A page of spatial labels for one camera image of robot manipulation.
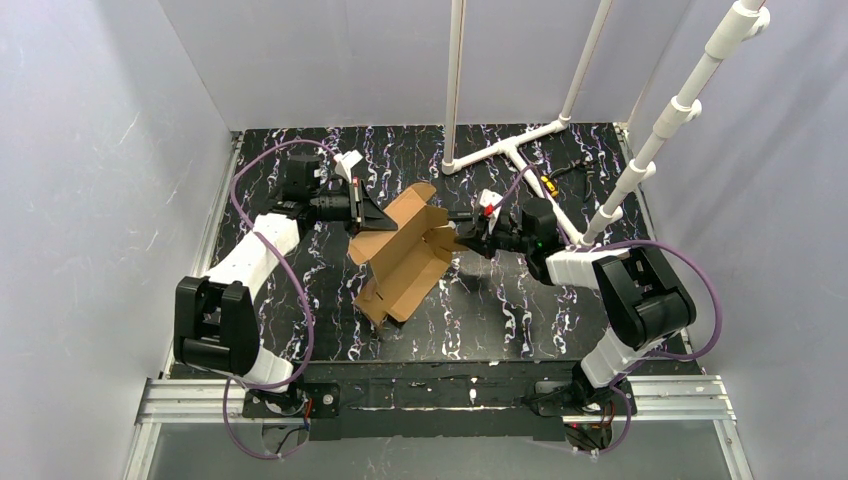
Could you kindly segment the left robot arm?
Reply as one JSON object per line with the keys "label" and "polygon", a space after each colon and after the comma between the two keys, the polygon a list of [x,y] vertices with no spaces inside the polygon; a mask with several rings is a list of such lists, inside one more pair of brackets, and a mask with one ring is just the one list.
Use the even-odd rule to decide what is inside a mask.
{"label": "left robot arm", "polygon": [[[396,222],[353,174],[362,158],[356,150],[335,155],[329,179],[322,177],[317,156],[288,160],[251,231],[202,276],[186,276],[177,284],[177,362],[229,375],[253,389],[274,394],[287,390],[297,371],[291,361],[262,346],[253,301],[281,257],[318,222],[340,222],[351,235],[396,230]],[[331,186],[330,179],[339,185]]]}

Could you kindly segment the brown cardboard box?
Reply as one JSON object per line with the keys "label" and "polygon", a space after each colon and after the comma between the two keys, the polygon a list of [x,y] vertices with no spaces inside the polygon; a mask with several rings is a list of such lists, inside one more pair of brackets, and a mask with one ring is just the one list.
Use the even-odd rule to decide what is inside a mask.
{"label": "brown cardboard box", "polygon": [[435,193],[429,183],[409,186],[385,209],[397,224],[395,231],[363,231],[349,242],[351,260],[370,272],[354,306],[376,328],[389,318],[409,320],[454,254],[467,249],[457,243],[448,211],[430,203]]}

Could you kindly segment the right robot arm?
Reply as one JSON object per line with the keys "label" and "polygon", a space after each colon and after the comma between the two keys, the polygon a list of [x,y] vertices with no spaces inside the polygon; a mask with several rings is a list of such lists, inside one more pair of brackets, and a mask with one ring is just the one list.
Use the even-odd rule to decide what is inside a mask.
{"label": "right robot arm", "polygon": [[570,249],[547,200],[533,198],[514,220],[496,204],[452,212],[457,244],[491,259],[500,251],[524,257],[542,284],[588,288],[599,293],[609,321],[597,345],[564,383],[541,381],[522,397],[540,416],[603,405],[650,351],[694,322],[696,308],[660,248]]}

